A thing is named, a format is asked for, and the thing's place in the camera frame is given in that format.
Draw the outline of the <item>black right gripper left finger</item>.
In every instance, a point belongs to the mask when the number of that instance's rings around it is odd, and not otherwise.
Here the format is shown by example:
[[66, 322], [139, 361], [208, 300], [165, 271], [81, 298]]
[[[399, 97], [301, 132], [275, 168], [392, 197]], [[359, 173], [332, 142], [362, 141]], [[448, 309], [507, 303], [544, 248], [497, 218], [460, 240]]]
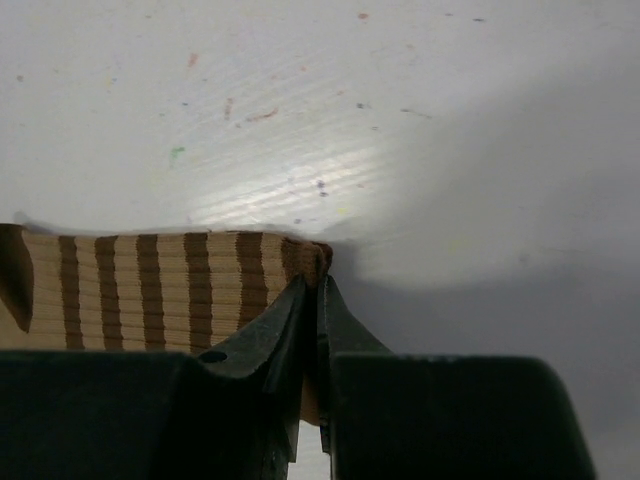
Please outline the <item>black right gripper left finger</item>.
[[222, 389], [231, 426], [264, 426], [289, 461], [297, 455], [305, 302], [298, 275], [262, 314], [198, 357]]

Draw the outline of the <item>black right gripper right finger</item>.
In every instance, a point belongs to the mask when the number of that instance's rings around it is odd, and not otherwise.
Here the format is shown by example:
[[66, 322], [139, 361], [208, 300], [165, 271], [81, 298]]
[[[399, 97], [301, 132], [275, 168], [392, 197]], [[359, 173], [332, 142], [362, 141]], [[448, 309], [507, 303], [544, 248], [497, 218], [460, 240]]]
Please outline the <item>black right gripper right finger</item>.
[[318, 411], [329, 455], [385, 452], [393, 421], [388, 350], [348, 310], [333, 277], [317, 293]]

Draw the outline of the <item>brown striped sock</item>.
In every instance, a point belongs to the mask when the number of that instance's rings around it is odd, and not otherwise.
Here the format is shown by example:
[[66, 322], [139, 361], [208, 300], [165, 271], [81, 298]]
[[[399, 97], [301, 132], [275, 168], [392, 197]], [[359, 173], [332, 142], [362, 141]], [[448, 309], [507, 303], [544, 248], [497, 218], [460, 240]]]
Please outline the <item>brown striped sock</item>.
[[317, 286], [332, 257], [327, 244], [277, 233], [55, 235], [3, 224], [1, 346], [197, 355], [294, 278]]

